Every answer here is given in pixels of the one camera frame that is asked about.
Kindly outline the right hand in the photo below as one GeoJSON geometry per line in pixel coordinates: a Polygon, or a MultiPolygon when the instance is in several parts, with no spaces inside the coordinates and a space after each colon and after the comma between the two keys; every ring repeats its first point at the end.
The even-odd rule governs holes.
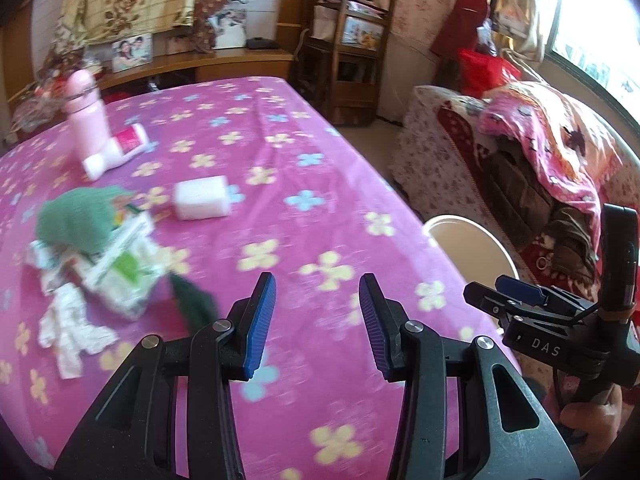
{"type": "Polygon", "coordinates": [[[572,453],[578,463],[592,464],[615,441],[623,413],[620,386],[614,386],[605,404],[571,403],[560,411],[560,423],[586,435],[584,442],[574,444],[572,453]]]}

